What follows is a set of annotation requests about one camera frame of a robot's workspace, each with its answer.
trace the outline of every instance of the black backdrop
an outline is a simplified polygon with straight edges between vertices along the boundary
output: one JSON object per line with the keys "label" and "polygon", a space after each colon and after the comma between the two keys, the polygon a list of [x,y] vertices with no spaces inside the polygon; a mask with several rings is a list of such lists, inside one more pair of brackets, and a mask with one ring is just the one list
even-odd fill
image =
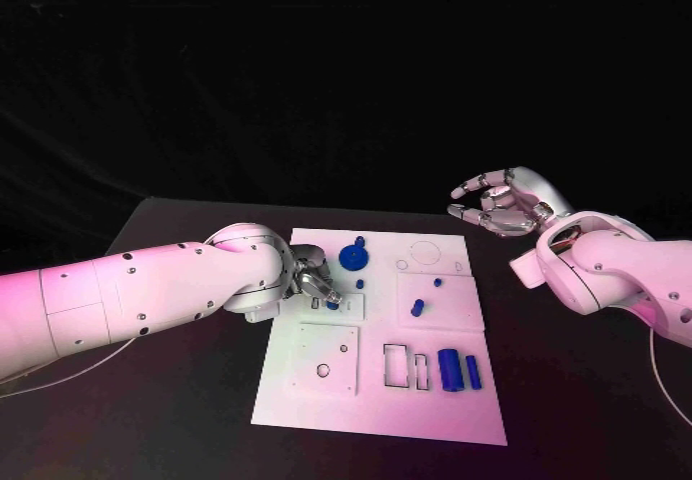
{"label": "black backdrop", "polygon": [[689,14],[569,2],[0,14],[0,269],[147,196],[444,213],[484,171],[691,237]]}

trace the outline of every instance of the white board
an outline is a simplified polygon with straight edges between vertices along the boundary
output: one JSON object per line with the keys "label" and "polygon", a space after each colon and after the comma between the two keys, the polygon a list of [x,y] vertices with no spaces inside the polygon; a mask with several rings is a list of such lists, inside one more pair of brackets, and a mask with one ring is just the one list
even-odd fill
{"label": "white board", "polygon": [[[339,265],[339,252],[353,244],[358,235],[365,238],[369,263],[360,271],[350,272]],[[294,229],[291,243],[314,244],[324,249],[334,288],[342,294],[362,295],[362,303],[353,305],[362,305],[363,315],[343,315],[339,311],[330,315],[321,310],[316,313],[310,311],[311,303],[303,296],[294,296],[281,303],[281,315],[272,320],[252,423],[506,445],[463,237]],[[407,274],[405,280],[399,281],[402,274]],[[443,279],[441,287],[431,282],[437,278],[434,276]],[[360,290],[356,289],[359,279],[365,281]],[[428,298],[430,308],[424,308],[421,317],[412,317],[414,324],[407,324],[411,319],[402,315],[411,310],[412,304],[404,305],[401,298],[411,295]],[[461,317],[456,315],[457,312],[470,316]],[[431,328],[418,324],[424,320],[430,320]],[[336,325],[358,330],[356,388],[346,394],[336,395],[336,387],[332,390],[326,382],[319,382],[323,378],[317,375],[317,362],[321,362],[319,358],[327,357],[321,354],[303,356],[300,353],[300,349],[307,348],[300,346],[304,338],[300,329],[306,324]],[[343,337],[336,330],[327,328],[327,331],[334,333],[323,337],[324,355],[346,354],[337,352],[334,347]],[[385,344],[407,345],[408,388],[385,386]],[[444,348],[454,348],[461,360],[466,355],[476,356],[483,382],[480,390],[467,388],[456,393],[443,391],[437,352]],[[424,354],[427,359],[427,391],[417,390],[415,354]],[[330,361],[340,361],[346,357],[329,358]],[[469,386],[466,365],[461,365],[461,370]],[[293,379],[297,375],[309,374],[309,388],[297,388]],[[340,392],[346,384],[336,384]]]}

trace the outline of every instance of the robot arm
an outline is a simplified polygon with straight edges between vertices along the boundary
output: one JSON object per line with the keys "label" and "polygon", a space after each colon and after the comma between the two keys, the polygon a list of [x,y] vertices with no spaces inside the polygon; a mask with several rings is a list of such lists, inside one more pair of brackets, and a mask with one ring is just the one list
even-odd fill
{"label": "robot arm", "polygon": [[539,232],[536,248],[510,261],[523,285],[551,287],[565,306],[587,315],[623,308],[656,333],[692,347],[692,242],[657,242],[624,219],[574,210],[548,181],[518,167],[480,175],[451,192],[492,187],[476,210],[448,212],[502,237]]}
{"label": "robot arm", "polygon": [[235,224],[205,243],[0,276],[0,379],[222,307],[258,322],[278,316],[280,300],[296,293],[339,303],[324,252],[296,250],[300,256],[267,227]]}

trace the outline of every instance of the blue round part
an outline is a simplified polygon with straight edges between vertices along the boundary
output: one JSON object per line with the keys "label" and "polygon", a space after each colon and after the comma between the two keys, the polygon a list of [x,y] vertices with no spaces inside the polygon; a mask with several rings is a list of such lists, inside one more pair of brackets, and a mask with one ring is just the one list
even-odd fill
{"label": "blue round part", "polygon": [[368,250],[363,248],[363,237],[356,238],[355,245],[343,247],[342,253],[339,253],[339,263],[346,270],[355,272],[368,265]]}
{"label": "blue round part", "polygon": [[476,365],[476,357],[473,355],[467,355],[466,357],[466,366],[469,367],[469,379],[471,380],[471,388],[474,390],[480,390],[482,385],[480,385],[479,366]]}
{"label": "blue round part", "polygon": [[437,352],[440,363],[440,377],[443,379],[443,390],[460,392],[464,389],[464,377],[461,376],[461,365],[458,364],[458,352],[445,348]]}
{"label": "blue round part", "polygon": [[418,299],[414,303],[414,308],[411,309],[411,315],[414,317],[421,316],[424,306],[425,306],[425,302],[421,299]]}

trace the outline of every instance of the table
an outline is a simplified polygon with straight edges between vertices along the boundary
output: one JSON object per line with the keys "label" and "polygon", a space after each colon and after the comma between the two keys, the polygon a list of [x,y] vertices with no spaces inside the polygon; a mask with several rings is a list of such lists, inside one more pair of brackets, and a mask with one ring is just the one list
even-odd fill
{"label": "table", "polygon": [[[546,286],[523,288],[507,261],[535,237],[505,240],[447,215],[148,198],[108,254],[203,241],[257,222],[464,235],[486,321],[507,447],[249,424],[271,321],[221,311],[137,339],[102,366],[0,401],[0,478],[382,479],[686,478],[692,429],[659,391],[649,332],[624,311],[582,317]],[[65,358],[17,388],[69,375],[118,345]],[[692,350],[656,340],[666,387],[688,412]]]}

